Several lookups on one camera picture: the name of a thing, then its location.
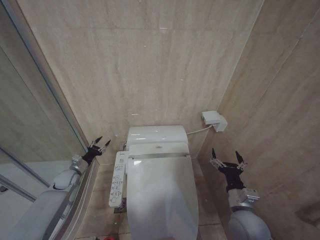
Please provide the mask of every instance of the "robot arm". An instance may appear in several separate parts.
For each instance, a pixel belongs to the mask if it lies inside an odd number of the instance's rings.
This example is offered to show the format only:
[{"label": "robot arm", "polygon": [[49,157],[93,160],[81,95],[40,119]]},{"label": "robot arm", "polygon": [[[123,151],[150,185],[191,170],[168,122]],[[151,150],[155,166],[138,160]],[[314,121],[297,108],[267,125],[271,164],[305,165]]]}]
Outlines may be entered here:
[{"label": "robot arm", "polygon": [[9,240],[48,240],[54,231],[59,219],[68,214],[67,206],[72,205],[79,185],[81,175],[84,174],[95,156],[100,156],[106,150],[110,140],[103,146],[95,144],[102,137],[97,138],[87,147],[88,152],[84,156],[72,157],[72,164],[55,176],[53,183],[47,191],[35,200],[28,211],[11,230]]},{"label": "robot arm", "polygon": [[212,149],[210,163],[225,175],[226,191],[232,214],[229,232],[234,240],[271,240],[271,233],[266,223],[254,214],[254,204],[260,198],[255,189],[246,188],[240,179],[247,163],[236,151],[239,164],[221,162]]}]

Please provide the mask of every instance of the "toilet lid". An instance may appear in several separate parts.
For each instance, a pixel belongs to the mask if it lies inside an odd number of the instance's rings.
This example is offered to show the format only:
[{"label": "toilet lid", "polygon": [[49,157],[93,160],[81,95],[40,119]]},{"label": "toilet lid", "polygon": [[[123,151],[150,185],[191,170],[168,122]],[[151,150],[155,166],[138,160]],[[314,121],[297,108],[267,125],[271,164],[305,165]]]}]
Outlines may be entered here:
[{"label": "toilet lid", "polygon": [[190,156],[128,159],[132,240],[196,240],[198,198]]}]

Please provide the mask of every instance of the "beige marble wall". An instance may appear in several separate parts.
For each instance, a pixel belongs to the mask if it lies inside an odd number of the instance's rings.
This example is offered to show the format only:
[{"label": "beige marble wall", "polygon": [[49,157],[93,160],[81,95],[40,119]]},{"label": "beige marble wall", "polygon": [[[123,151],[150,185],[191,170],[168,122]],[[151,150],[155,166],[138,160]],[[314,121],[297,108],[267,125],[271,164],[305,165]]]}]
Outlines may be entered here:
[{"label": "beige marble wall", "polygon": [[[18,0],[84,134],[203,126],[216,110],[263,0]],[[206,133],[189,138],[195,157]]]},{"label": "beige marble wall", "polygon": [[228,231],[226,181],[208,160],[235,150],[249,163],[241,175],[258,190],[256,212],[275,240],[316,240],[320,229],[296,212],[320,201],[320,1],[266,0],[219,106],[228,120],[210,131],[198,160]]}]

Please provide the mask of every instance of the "toilet tank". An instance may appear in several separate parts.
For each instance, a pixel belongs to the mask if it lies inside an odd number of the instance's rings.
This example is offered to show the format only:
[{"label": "toilet tank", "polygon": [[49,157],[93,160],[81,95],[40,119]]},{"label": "toilet tank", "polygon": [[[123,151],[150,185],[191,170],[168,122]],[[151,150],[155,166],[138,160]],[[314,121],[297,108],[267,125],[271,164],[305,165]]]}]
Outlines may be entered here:
[{"label": "toilet tank", "polygon": [[127,151],[131,145],[152,143],[186,143],[188,145],[188,138],[185,128],[181,125],[130,127],[126,141]]}]

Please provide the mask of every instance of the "white cable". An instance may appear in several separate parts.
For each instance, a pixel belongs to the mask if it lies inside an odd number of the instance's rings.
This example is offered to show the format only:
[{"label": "white cable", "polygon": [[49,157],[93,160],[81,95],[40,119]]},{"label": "white cable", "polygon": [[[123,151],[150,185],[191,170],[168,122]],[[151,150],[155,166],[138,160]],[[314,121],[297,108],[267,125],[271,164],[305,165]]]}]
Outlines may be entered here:
[{"label": "white cable", "polygon": [[192,132],[188,132],[187,135],[190,135],[190,134],[195,134],[195,133],[198,133],[198,132],[202,132],[204,130],[207,130],[209,128],[212,128],[214,125],[211,124],[210,126],[206,127],[206,128],[203,128],[203,129],[200,129],[200,130],[197,130],[197,131],[192,131]]}]

